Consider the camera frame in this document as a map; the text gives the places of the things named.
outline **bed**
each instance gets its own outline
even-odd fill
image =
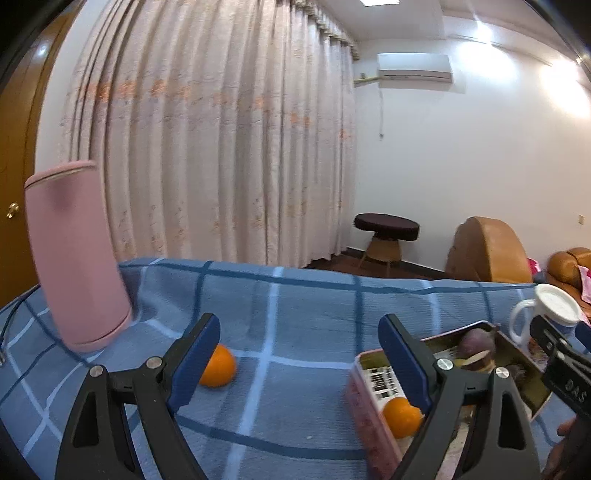
[[[506,331],[531,284],[406,280],[222,262],[139,259],[121,264],[134,321],[106,349],[79,355],[59,339],[36,291],[18,310],[0,368],[0,418],[39,478],[54,478],[59,444],[88,368],[135,368],[162,355],[195,316],[214,313],[238,361],[229,385],[199,386],[177,414],[211,480],[367,477],[343,393],[357,353],[379,347],[395,313],[415,337],[477,320]],[[0,312],[4,324],[8,308]],[[160,478],[135,407],[127,409],[147,479]],[[552,396],[532,423],[541,465],[573,413]]]

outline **curtain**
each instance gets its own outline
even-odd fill
[[[340,252],[355,54],[310,1],[112,0],[60,157],[98,163],[118,258],[302,267]]]

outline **orange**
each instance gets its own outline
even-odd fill
[[[218,343],[203,375],[201,375],[199,384],[206,387],[221,387],[232,380],[235,374],[236,360],[234,356],[230,350]]]
[[[417,407],[413,407],[406,398],[394,397],[382,410],[382,415],[392,431],[395,439],[402,439],[414,435],[421,423],[423,414]]]

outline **pink cylinder container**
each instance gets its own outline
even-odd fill
[[[25,183],[29,240],[47,305],[72,350],[104,348],[131,321],[96,164],[78,161]]]

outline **metal screw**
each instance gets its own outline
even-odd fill
[[[146,367],[148,368],[158,368],[162,365],[162,359],[159,356],[151,356],[146,360]]]
[[[95,365],[90,369],[91,377],[100,377],[103,374],[103,368],[100,365]]]
[[[451,370],[453,368],[453,362],[448,358],[440,358],[437,360],[437,366],[441,368],[441,370]]]
[[[495,373],[497,377],[509,378],[509,371],[505,367],[496,367]]]

